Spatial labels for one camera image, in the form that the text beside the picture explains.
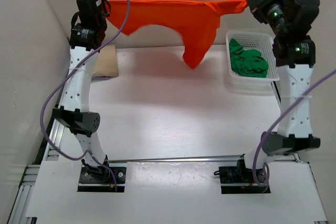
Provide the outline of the beige t shirt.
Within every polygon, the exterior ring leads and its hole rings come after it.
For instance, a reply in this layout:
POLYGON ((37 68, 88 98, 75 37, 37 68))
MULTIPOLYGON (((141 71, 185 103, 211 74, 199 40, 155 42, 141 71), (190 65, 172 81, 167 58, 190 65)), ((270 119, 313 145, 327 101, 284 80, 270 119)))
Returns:
POLYGON ((93 78, 114 78, 119 76, 115 45, 107 45, 100 50, 93 71, 93 78))

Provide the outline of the purple t shirt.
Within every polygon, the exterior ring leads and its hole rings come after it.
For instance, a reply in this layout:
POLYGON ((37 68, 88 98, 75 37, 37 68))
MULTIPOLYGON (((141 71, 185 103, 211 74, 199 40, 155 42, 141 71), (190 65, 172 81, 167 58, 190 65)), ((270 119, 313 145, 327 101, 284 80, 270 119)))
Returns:
POLYGON ((91 81, 95 82, 95 81, 103 81, 103 80, 109 80, 111 77, 108 76, 99 76, 99 77, 92 77, 91 81))

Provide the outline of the orange t shirt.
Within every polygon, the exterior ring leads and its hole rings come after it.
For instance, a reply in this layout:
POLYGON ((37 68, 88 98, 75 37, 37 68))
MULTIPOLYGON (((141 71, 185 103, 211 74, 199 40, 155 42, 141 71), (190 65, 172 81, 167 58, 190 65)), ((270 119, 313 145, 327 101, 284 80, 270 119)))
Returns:
POLYGON ((110 0, 109 5, 108 21, 127 36, 150 25, 174 30, 184 45, 184 62, 195 69, 215 41, 221 17, 244 12, 247 0, 110 0))

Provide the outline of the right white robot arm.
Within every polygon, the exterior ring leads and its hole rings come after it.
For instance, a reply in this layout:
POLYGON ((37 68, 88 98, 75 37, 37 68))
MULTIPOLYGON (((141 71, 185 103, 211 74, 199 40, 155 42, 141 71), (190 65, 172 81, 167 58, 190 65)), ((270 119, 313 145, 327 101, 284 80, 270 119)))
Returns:
POLYGON ((310 88, 316 45, 308 35, 319 14, 320 0, 247 0, 253 16, 274 34, 272 50, 280 81, 280 121, 276 132, 263 132, 259 146, 244 154, 238 167, 262 170, 278 155, 320 147, 310 124, 310 88))

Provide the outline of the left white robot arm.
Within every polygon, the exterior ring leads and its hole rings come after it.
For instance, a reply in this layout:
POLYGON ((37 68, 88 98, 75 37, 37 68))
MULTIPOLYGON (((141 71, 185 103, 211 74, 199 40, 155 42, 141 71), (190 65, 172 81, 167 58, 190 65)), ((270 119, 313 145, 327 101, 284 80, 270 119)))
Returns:
POLYGON ((76 137, 85 157, 83 164, 97 169, 106 164, 97 130, 99 113, 89 111, 89 90, 99 53, 95 52, 105 37, 107 28, 102 0, 76 0, 78 12, 71 20, 70 67, 71 77, 65 84, 64 97, 55 118, 76 137))

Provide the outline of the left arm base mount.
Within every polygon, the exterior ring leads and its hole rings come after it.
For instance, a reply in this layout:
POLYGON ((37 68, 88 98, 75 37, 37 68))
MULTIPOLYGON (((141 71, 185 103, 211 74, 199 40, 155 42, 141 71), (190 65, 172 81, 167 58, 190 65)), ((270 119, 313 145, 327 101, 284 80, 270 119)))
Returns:
POLYGON ((115 179, 108 171, 104 175, 95 175, 85 168, 81 167, 78 180, 78 192, 96 192, 96 193, 123 193, 125 190, 125 181, 127 175, 126 163, 109 163, 115 179))

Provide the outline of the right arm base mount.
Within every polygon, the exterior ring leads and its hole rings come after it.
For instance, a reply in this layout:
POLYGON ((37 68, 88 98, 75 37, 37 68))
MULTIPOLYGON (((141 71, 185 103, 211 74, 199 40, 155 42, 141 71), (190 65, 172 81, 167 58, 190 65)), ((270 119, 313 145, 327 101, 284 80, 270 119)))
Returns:
POLYGON ((213 172, 220 180, 222 195, 244 195, 244 194, 270 194, 268 186, 258 186, 251 172, 238 173, 237 166, 220 166, 213 172))

